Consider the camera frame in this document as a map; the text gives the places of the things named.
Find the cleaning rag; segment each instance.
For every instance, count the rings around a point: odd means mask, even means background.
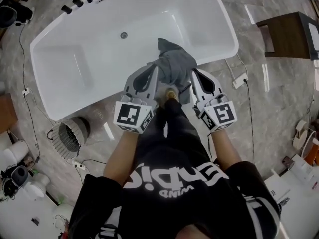
[[[159,38],[159,58],[148,64],[159,68],[159,80],[169,85],[176,85],[179,90],[179,102],[190,102],[191,86],[189,82],[191,69],[197,67],[196,60],[179,45]]]

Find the round wire basket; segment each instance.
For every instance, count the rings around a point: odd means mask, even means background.
[[[79,155],[80,148],[86,143],[90,131],[90,125],[86,119],[74,117],[57,123],[50,131],[52,137],[48,138],[64,159],[72,159]]]

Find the marble floor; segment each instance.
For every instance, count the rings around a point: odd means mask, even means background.
[[[28,24],[21,36],[25,49],[25,82],[33,90],[26,98],[30,104],[34,119],[35,131],[39,141],[41,159],[36,169],[45,173],[51,179],[48,192],[58,200],[74,204],[81,189],[79,174],[69,163],[62,159],[54,150],[46,134],[55,121],[48,120],[35,82],[29,45],[31,41],[55,18],[61,14],[61,7],[71,6],[72,0],[29,0],[28,7],[35,7],[33,21]],[[253,157],[252,131],[249,110],[249,99],[245,85],[239,89],[232,87],[232,78],[225,61],[216,61],[200,66],[217,77],[234,102],[238,122],[227,129],[227,132],[244,160],[255,162],[262,176],[267,177],[270,169],[277,172],[283,170],[281,160],[284,156],[292,157],[297,152],[293,150],[291,139],[295,133],[297,122],[309,119],[318,110],[318,93],[314,91],[314,63],[305,59],[265,58],[265,44],[260,30],[255,22],[274,16],[300,11],[311,18],[316,18],[309,0],[222,0],[235,28],[238,41],[238,55],[247,65],[249,73],[249,89],[254,130]],[[18,124],[13,131],[26,140],[33,156],[38,155],[35,148],[35,138],[27,104],[22,96],[23,55],[18,39],[22,26],[11,27],[5,34],[1,47],[3,55],[0,62],[0,80],[5,81],[6,91],[11,93],[18,116]],[[245,72],[237,56],[227,59],[233,68],[235,76]],[[311,100],[311,113],[307,114]],[[70,117],[77,115],[85,117],[92,127],[86,145],[82,147],[77,160],[95,159],[107,162],[114,150],[121,132],[112,124],[116,94],[89,107],[86,107]],[[197,120],[190,105],[184,107],[193,125],[197,128],[204,146],[208,147],[207,129]],[[110,141],[103,129],[103,124],[109,123],[114,141]],[[104,165],[96,162],[86,162],[93,175],[102,174]]]

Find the white bathtub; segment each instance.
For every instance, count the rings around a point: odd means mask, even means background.
[[[53,120],[121,91],[130,74],[158,58],[159,37],[181,45],[199,65],[238,51],[221,0],[83,2],[30,46],[36,82]]]

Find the shirt sleeve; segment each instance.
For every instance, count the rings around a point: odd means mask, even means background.
[[[256,238],[275,238],[279,230],[280,210],[256,166],[243,161],[232,165],[225,173],[246,200]]]
[[[69,224],[69,238],[95,238],[100,228],[120,205],[122,187],[106,177],[86,175]]]

